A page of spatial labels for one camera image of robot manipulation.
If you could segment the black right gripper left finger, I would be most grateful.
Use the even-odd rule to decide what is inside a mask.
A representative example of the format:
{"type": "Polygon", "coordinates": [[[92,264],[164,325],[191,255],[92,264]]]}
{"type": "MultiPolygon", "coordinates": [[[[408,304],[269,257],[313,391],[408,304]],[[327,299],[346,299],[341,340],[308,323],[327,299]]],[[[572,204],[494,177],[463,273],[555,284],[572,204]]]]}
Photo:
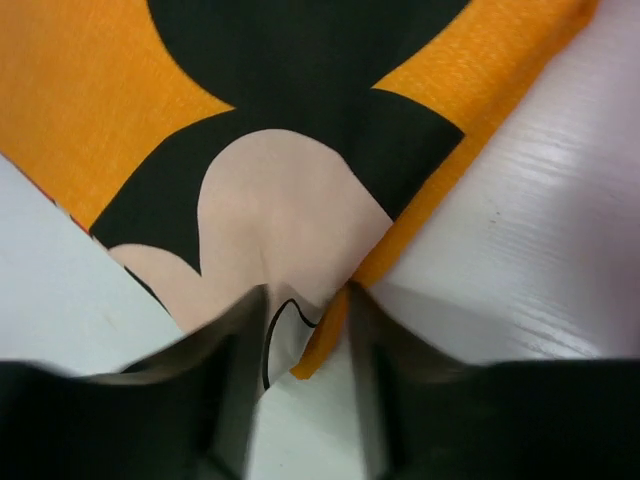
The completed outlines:
{"type": "Polygon", "coordinates": [[[268,294],[117,373],[1,365],[5,479],[241,479],[258,399],[268,294]]]}

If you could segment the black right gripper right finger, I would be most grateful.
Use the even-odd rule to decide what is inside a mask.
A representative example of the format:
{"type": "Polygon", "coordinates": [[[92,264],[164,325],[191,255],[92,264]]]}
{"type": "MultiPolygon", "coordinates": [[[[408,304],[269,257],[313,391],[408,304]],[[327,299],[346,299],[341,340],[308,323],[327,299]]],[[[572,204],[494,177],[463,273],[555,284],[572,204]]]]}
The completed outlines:
{"type": "Polygon", "coordinates": [[[635,479],[635,359],[459,361],[352,282],[348,336],[370,479],[635,479]]]}

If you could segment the orange cartoon mouse cloth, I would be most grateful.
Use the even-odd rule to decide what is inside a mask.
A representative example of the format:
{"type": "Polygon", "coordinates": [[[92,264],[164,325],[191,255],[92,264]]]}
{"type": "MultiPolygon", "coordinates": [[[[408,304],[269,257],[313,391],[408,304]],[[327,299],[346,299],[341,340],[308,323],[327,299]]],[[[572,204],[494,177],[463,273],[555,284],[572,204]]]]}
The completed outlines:
{"type": "Polygon", "coordinates": [[[183,331],[310,377],[593,1],[5,1],[1,151],[183,331]]]}

